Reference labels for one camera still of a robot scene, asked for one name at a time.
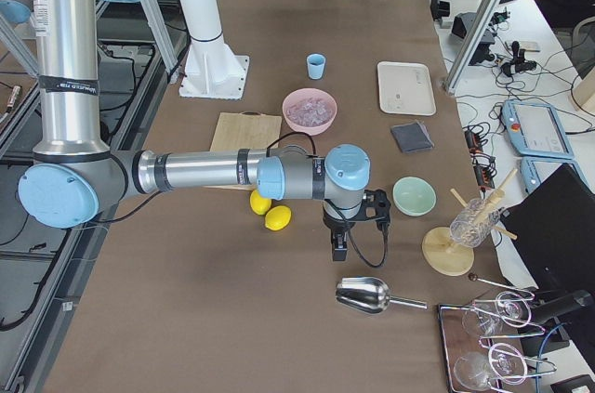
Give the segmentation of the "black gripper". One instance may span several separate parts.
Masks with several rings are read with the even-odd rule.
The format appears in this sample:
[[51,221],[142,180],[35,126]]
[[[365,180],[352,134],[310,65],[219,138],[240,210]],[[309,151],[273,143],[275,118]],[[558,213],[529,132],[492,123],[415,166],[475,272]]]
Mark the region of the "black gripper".
[[390,228],[390,201],[384,190],[364,190],[362,199],[354,207],[339,207],[324,199],[323,222],[330,229],[332,259],[345,261],[348,255],[348,238],[356,223],[375,221],[382,233],[383,248],[388,248]]

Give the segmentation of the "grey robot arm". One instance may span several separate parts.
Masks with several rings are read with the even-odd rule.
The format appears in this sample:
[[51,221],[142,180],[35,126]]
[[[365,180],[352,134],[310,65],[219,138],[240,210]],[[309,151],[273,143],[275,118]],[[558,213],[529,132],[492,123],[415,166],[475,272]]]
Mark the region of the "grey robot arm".
[[38,222],[66,229],[139,194],[254,186],[273,200],[321,201],[336,261],[355,247],[357,223],[373,221],[388,232],[390,202],[383,190],[368,189],[370,161],[354,145],[337,146],[324,157],[277,144],[264,150],[112,151],[99,128],[96,2],[33,0],[43,131],[18,195]]

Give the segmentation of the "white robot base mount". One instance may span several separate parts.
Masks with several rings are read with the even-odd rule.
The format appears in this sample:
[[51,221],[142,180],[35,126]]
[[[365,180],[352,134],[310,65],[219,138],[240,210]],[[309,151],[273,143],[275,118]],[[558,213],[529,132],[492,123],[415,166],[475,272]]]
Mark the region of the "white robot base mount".
[[217,0],[180,0],[191,38],[179,93],[186,98],[239,100],[249,57],[226,44]]

